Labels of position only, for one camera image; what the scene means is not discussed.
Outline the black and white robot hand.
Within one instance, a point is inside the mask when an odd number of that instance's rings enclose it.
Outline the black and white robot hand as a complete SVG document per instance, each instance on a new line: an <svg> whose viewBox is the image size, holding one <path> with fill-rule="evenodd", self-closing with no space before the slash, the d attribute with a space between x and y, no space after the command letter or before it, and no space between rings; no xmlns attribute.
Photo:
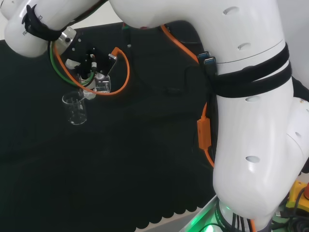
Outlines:
<svg viewBox="0 0 309 232"><path fill-rule="evenodd" d="M61 55L66 68L82 86L104 94L111 93L110 72L117 57L103 53L86 39L75 39Z"/></svg>

